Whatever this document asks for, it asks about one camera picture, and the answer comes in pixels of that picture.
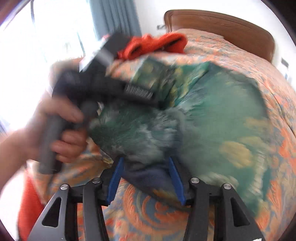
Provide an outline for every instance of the bed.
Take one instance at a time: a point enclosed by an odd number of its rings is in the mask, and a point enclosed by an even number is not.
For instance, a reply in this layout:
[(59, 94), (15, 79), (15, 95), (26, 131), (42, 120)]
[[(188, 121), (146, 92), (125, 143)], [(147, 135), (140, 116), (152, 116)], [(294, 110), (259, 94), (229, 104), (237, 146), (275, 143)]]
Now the bed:
[(169, 10), (164, 15), (168, 32), (192, 28), (224, 37), (235, 46), (271, 62), (274, 38), (263, 28), (230, 15), (203, 10)]
[[(187, 36), (185, 54), (157, 52), (149, 56), (168, 65), (210, 61), (256, 80), (272, 123), (270, 130), (274, 141), (270, 146), (270, 188), (255, 219), (266, 241), (277, 241), (296, 212), (296, 94), (270, 63), (274, 52), (272, 36), (244, 20), (201, 10), (170, 10), (165, 14), (165, 24), (168, 32), (178, 31)], [(112, 76), (129, 80), (146, 57), (114, 63)], [(92, 145), (88, 154), (54, 178), (39, 174), (37, 163), (29, 166), (28, 177), (43, 204), (62, 183), (84, 184), (110, 166), (111, 159)], [(153, 192), (168, 203), (174, 198), (163, 190)], [(111, 240), (179, 241), (184, 236), (188, 211), (161, 203), (122, 179), (115, 200), (104, 210), (104, 216)], [(80, 240), (84, 240), (81, 206), (78, 207), (78, 223)], [(208, 240), (211, 238), (212, 226)]]

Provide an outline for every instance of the orange cloth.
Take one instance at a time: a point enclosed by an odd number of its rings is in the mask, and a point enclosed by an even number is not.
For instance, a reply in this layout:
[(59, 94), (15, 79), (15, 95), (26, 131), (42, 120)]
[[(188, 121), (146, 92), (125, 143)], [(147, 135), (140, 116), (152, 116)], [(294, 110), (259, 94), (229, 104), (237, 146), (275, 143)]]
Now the orange cloth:
[(133, 37), (126, 48), (118, 52), (118, 58), (133, 60), (140, 55), (156, 50), (184, 53), (186, 44), (186, 35), (181, 33), (167, 33), (159, 38), (153, 38), (150, 34), (146, 34), (143, 37)]
[(25, 186), (18, 217), (19, 236), (22, 241), (27, 241), (43, 209), (44, 206), (39, 200), (33, 182), (27, 172), (25, 172)]

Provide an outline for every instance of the pillow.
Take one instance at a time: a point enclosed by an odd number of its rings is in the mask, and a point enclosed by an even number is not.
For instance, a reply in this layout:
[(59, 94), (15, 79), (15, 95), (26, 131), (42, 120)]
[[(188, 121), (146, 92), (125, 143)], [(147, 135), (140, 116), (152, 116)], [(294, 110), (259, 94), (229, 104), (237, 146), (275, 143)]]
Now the pillow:
[(176, 32), (185, 34), (189, 41), (194, 41), (194, 42), (200, 38), (207, 38), (207, 39), (214, 39), (214, 40), (224, 39), (224, 37), (221, 35), (209, 33), (206, 31), (201, 31), (201, 30), (193, 29), (193, 28), (181, 28), (181, 29), (177, 30)]
[(210, 62), (166, 66), (147, 58), (131, 82), (170, 108), (114, 100), (92, 122), (90, 136), (105, 153), (126, 155), (123, 178), (173, 200), (165, 157), (176, 155), (207, 184), (232, 184), (255, 217), (271, 178), (269, 119), (255, 80)]

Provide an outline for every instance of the bolt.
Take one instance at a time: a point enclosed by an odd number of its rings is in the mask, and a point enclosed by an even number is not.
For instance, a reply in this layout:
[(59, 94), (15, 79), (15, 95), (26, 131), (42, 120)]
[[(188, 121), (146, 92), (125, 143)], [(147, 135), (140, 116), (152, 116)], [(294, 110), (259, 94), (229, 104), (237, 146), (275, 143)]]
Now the bolt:
[(68, 187), (69, 187), (68, 184), (62, 184), (61, 187), (60, 187), (60, 189), (61, 189), (61, 190), (67, 190)]
[(191, 178), (191, 180), (190, 180), (192, 183), (199, 183), (199, 179), (197, 178), (197, 177), (193, 177), (193, 178)]
[(101, 179), (99, 178), (99, 177), (95, 177), (94, 179), (93, 179), (93, 183), (94, 184), (98, 184), (98, 183), (100, 183), (101, 182)]
[(224, 183), (223, 187), (227, 190), (231, 189), (231, 185), (229, 183)]

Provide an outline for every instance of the curtain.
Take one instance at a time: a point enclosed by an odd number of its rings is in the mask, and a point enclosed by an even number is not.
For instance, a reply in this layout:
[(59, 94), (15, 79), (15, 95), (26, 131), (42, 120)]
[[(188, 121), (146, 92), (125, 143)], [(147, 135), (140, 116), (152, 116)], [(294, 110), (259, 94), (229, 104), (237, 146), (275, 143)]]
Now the curtain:
[(119, 31), (128, 36), (141, 36), (133, 0), (89, 0), (97, 39)]

